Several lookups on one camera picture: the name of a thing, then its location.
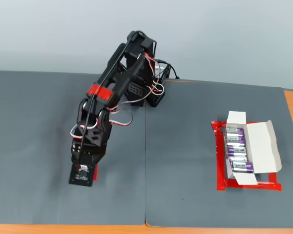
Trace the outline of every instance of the red tape outline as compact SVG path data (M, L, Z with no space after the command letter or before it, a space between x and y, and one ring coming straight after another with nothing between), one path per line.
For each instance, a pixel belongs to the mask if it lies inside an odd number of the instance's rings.
M213 121L213 127L216 139L216 172L217 172L217 191L225 191L226 188L238 189L265 189L273 191L282 191L282 184L277 182L277 173L268 173L269 181L258 181L257 185L239 185L235 179L226 179L224 141L221 127L225 127L227 122Z

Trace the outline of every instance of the battery label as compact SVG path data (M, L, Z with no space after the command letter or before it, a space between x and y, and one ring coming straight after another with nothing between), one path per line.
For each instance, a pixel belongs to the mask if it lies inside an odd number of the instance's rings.
M235 136L229 136L228 137L228 140L239 140L239 138L238 137L235 137Z

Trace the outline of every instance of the black robotic arm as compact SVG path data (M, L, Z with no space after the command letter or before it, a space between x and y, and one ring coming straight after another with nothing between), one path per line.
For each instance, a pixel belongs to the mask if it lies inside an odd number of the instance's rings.
M71 131L73 137L72 169L69 183L92 186L96 164L105 155L112 124L110 111L115 110L125 94L132 105L142 106L145 97L152 106L163 98L152 92L154 82L154 51L156 42L141 31L132 31L126 44L120 44L107 63L99 80L87 92L79 104L77 124ZM126 66L121 64L126 58ZM165 79L157 80L164 85Z

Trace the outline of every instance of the gray mat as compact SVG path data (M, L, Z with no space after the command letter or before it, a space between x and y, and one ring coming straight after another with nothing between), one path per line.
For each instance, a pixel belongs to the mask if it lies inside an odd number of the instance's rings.
M69 131L97 78L0 72L0 223L144 224L145 107L113 127L98 181L68 184Z
M230 110L246 111L247 121L272 121L282 160L277 175L282 192L216 190L210 122L226 121ZM146 222L163 227L293 228L293 123L283 90L167 82L162 102L146 109Z

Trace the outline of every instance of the orange table edge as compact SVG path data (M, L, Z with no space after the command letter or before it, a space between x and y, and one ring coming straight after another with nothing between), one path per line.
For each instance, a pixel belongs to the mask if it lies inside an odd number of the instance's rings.
M293 91L284 91L293 120ZM141 226L85 226L85 225L35 225L35 224L0 224L0 234L293 234L293 229L241 229L241 228L158 228L147 224Z

